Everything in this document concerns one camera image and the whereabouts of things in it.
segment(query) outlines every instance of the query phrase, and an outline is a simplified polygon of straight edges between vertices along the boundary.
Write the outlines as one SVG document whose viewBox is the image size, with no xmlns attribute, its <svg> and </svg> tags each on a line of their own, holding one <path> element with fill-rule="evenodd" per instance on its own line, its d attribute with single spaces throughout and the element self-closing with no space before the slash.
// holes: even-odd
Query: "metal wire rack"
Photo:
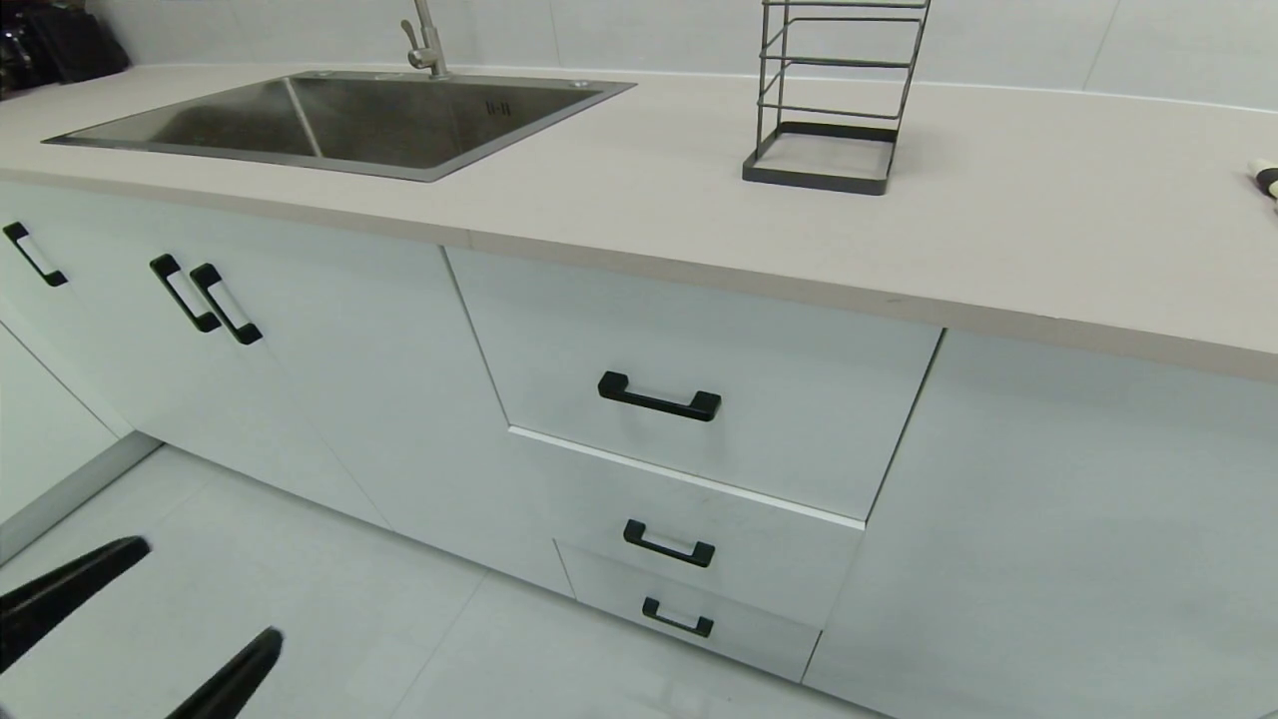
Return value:
<svg viewBox="0 0 1278 719">
<path fill-rule="evenodd" d="M 750 181 L 786 184 L 859 194 L 883 194 L 887 192 L 888 175 L 896 157 L 896 143 L 900 135 L 905 103 L 910 97 L 910 84 L 914 82 L 915 65 L 919 61 L 919 49 L 923 46 L 923 33 L 927 29 L 928 11 L 932 0 L 915 1 L 873 1 L 873 0 L 763 0 L 763 36 L 759 50 L 759 98 L 758 124 L 755 128 L 754 152 L 741 166 L 741 178 Z M 780 14 L 780 29 L 773 31 L 776 15 Z M 912 24 L 914 38 L 909 59 L 859 59 L 792 54 L 791 32 L 806 23 L 822 23 L 824 27 L 850 27 L 866 23 Z M 769 65 L 776 70 L 769 73 Z M 847 70 L 847 79 L 864 79 L 865 73 L 904 74 L 900 86 L 900 98 L 895 111 L 861 111 L 837 107 L 820 107 L 812 103 L 786 102 L 786 70 L 794 65 L 824 68 L 824 75 Z M 838 117 L 858 117 L 856 124 L 804 121 L 786 119 L 786 114 L 818 114 Z M 774 115 L 771 132 L 764 133 L 767 115 Z M 864 151 L 870 146 L 878 151 L 882 160 L 869 171 L 858 174 L 831 172 L 813 169 L 786 167 L 773 162 L 768 155 L 783 135 L 808 135 L 836 138 L 859 146 Z"/>
</svg>

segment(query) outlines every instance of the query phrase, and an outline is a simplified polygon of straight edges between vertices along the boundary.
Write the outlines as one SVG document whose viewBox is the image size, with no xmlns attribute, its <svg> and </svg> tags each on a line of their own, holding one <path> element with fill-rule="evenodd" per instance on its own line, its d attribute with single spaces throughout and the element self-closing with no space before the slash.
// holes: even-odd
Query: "kitchen counter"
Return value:
<svg viewBox="0 0 1278 719">
<path fill-rule="evenodd" d="M 884 197 L 743 181 L 757 84 L 739 77 L 512 70 L 639 84 L 433 184 L 40 143 L 305 69 L 143 66 L 5 101 L 0 179 L 435 241 L 461 227 L 441 234 L 1278 383 L 1278 213 L 1245 174 L 1278 153 L 1272 112 L 918 84 Z"/>
</svg>

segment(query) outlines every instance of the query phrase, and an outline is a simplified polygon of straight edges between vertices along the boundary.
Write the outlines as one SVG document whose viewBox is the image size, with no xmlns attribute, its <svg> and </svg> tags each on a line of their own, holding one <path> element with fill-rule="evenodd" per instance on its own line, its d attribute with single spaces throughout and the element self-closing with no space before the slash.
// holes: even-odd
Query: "dish rack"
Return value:
<svg viewBox="0 0 1278 719">
<path fill-rule="evenodd" d="M 910 97 L 910 84 L 914 82 L 914 70 L 919 61 L 919 49 L 923 46 L 923 33 L 927 29 L 930 6 L 932 0 L 887 0 L 881 3 L 873 0 L 763 0 L 758 123 L 754 152 L 743 163 L 741 178 L 750 181 L 859 194 L 886 193 L 892 162 L 896 158 L 901 119 Z M 878 60 L 795 51 L 791 33 L 803 32 L 796 28 L 818 26 L 827 29 L 882 27 L 893 31 L 912 26 L 912 49 L 909 51 L 909 57 Z M 815 73 L 819 73 L 822 78 L 832 75 L 837 78 L 840 72 L 843 73 L 841 79 L 879 79 L 883 74 L 895 75 L 893 84 L 900 82 L 896 109 L 866 111 L 786 102 L 786 70 L 795 65 L 820 68 Z M 820 79 L 804 78 L 803 82 L 819 83 Z M 869 87 L 883 89 L 879 83 Z M 833 123 L 787 119 L 792 114 L 856 117 L 860 121 Z M 769 125 L 772 129 L 764 132 Z M 777 151 L 778 142 L 783 144 L 786 139 L 796 137 L 824 138 L 819 140 L 822 142 L 820 153 L 837 155 L 842 149 L 863 155 L 868 152 L 873 155 L 874 166 L 865 167 L 865 171 L 858 171 L 860 167 L 851 171 L 837 167 L 833 170 L 829 167 L 786 167 L 783 166 L 785 158 L 777 157 L 785 155 L 785 152 Z"/>
</svg>

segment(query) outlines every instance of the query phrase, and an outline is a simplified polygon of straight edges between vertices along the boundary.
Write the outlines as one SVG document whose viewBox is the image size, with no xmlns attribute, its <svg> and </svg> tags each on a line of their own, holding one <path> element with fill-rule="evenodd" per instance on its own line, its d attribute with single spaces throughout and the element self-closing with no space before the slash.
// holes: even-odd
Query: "sink basin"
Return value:
<svg viewBox="0 0 1278 719">
<path fill-rule="evenodd" d="M 633 83 L 312 72 L 45 142 L 433 181 Z"/>
</svg>

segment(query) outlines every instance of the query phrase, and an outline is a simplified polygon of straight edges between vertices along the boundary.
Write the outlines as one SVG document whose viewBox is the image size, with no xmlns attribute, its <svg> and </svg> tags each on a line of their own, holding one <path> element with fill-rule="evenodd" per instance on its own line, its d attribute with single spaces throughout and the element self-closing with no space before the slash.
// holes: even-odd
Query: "white drawer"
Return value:
<svg viewBox="0 0 1278 719">
<path fill-rule="evenodd" d="M 510 424 L 859 520 L 939 336 L 852 312 L 447 252 Z M 606 400 L 604 373 L 625 375 L 615 392 L 721 402 L 698 421 Z"/>
<path fill-rule="evenodd" d="M 556 539 L 826 626 L 861 522 L 527 430 L 511 434 L 544 478 Z"/>
<path fill-rule="evenodd" d="M 803 678 L 819 630 L 640 572 L 569 544 L 561 543 L 558 548 L 581 604 L 792 682 Z"/>
</svg>

